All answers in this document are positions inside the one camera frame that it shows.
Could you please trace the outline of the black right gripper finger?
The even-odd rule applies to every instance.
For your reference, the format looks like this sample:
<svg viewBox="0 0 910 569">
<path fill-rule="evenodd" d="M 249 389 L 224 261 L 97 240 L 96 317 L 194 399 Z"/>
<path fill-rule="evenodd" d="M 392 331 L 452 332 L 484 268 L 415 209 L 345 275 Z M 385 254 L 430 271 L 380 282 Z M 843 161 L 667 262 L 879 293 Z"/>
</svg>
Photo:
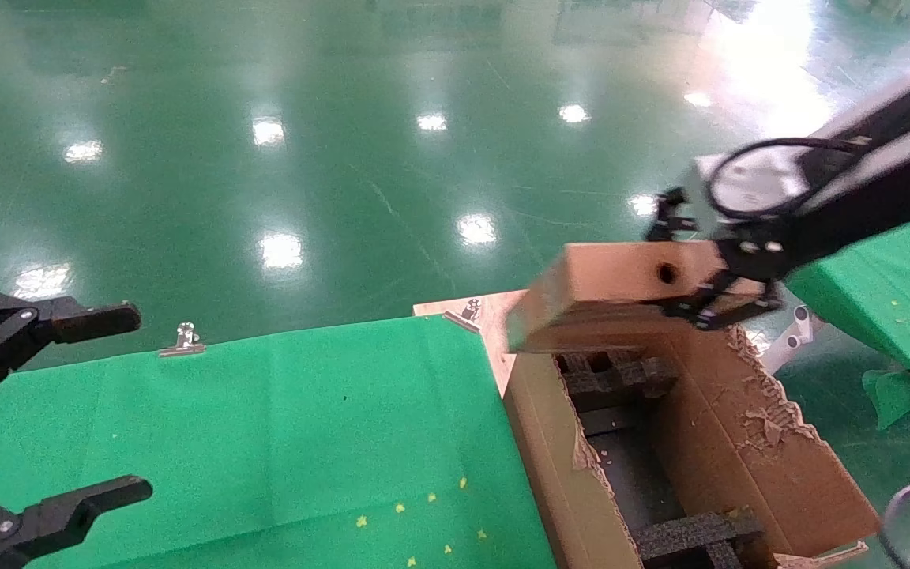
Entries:
<svg viewBox="0 0 910 569">
<path fill-rule="evenodd" d="M 716 331 L 784 307 L 775 281 L 745 280 L 720 269 L 692 294 L 664 300 L 664 316 L 682 319 L 700 331 Z"/>
<path fill-rule="evenodd" d="M 713 237 L 713 211 L 700 194 L 672 187 L 655 194 L 653 205 L 645 242 L 709 241 Z"/>
</svg>

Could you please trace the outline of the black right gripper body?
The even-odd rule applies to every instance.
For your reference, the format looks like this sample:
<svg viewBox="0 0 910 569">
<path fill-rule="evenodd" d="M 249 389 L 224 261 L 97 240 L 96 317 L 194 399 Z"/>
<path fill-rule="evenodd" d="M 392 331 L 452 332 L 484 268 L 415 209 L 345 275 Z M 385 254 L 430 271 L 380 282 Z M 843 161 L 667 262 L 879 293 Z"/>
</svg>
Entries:
<svg viewBox="0 0 910 569">
<path fill-rule="evenodd" d="M 899 168 L 784 222 L 722 228 L 714 242 L 730 273 L 780 281 L 799 267 L 907 223 L 910 168 Z"/>
</svg>

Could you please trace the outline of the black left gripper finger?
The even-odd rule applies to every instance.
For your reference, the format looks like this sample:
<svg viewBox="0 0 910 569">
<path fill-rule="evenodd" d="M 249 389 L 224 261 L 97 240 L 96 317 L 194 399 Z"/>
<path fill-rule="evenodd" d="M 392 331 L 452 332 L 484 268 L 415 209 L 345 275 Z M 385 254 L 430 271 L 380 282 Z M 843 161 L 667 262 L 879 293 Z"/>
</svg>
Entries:
<svg viewBox="0 0 910 569">
<path fill-rule="evenodd" d="M 79 546 L 99 516 L 148 500 L 153 493 L 147 479 L 124 476 L 47 497 L 19 514 L 0 507 L 0 568 L 24 568 Z"/>
<path fill-rule="evenodd" d="M 140 327 L 141 314 L 132 303 L 84 307 L 72 296 L 25 301 L 0 294 L 0 382 L 51 343 L 75 345 Z"/>
</svg>

